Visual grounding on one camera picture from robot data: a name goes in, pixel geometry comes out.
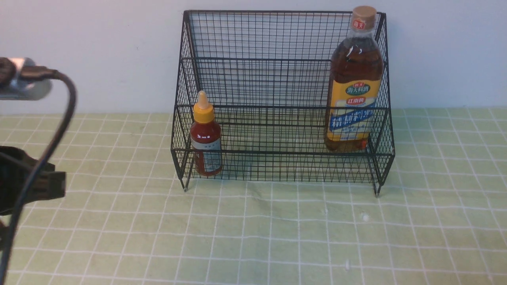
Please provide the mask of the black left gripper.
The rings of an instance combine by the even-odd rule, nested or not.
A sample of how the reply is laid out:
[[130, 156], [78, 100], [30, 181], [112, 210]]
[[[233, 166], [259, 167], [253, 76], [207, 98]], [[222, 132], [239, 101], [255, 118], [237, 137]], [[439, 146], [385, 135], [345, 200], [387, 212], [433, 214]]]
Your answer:
[[[29, 174], [38, 162], [25, 151], [2, 146], [0, 163], [0, 214], [10, 215]], [[28, 191], [25, 203], [65, 197], [67, 173], [47, 163]]]

